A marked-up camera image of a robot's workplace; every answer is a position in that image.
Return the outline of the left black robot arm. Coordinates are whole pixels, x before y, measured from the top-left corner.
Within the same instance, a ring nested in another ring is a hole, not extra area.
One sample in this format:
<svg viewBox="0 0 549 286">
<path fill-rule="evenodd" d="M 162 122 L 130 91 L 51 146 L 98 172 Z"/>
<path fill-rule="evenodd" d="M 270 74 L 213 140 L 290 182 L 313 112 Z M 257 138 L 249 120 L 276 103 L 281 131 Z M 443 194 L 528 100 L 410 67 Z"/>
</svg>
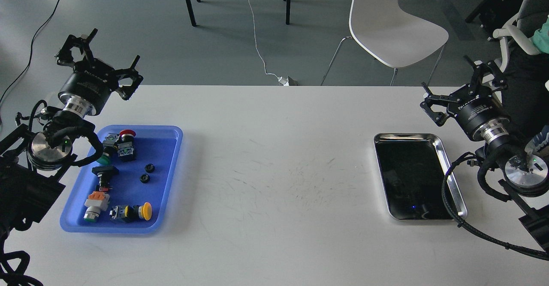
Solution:
<svg viewBox="0 0 549 286">
<path fill-rule="evenodd" d="M 57 64 L 72 68 L 61 87 L 61 108 L 34 108 L 17 128 L 1 141 L 1 246 L 12 231 L 27 231 L 39 223 L 59 198 L 65 186 L 60 179 L 71 167 L 98 161 L 105 151 L 95 126 L 85 120 L 97 116 L 112 93 L 129 100 L 143 76 L 136 70 L 140 57 L 130 67 L 114 69 L 92 53 L 88 35 L 67 37 L 56 55 Z"/>
</svg>

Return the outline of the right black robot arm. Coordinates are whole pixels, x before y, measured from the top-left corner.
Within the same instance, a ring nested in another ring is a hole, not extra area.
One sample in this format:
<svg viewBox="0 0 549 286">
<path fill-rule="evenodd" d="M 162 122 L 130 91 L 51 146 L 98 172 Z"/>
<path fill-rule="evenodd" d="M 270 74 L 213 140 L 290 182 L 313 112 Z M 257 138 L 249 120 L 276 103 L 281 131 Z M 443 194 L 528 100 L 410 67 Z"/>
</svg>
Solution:
<svg viewBox="0 0 549 286">
<path fill-rule="evenodd" d="M 471 141 L 485 142 L 484 147 L 475 153 L 466 152 L 451 163 L 443 179 L 443 204 L 458 227 L 505 249 L 546 261 L 548 207 L 532 208 L 524 197 L 538 197 L 547 192 L 548 163 L 539 155 L 527 152 L 519 135 L 510 130 L 510 116 L 495 95 L 507 88 L 507 81 L 498 65 L 489 61 L 472 63 L 472 67 L 471 81 L 449 95 L 433 94 L 422 82 L 426 93 L 420 107 L 438 126 L 453 118 Z M 502 202 L 514 201 L 519 206 L 524 212 L 519 221 L 541 250 L 500 241 L 459 217 L 457 206 L 449 203 L 446 191 L 449 177 L 463 162 L 479 167 L 478 183 L 486 194 Z"/>
</svg>

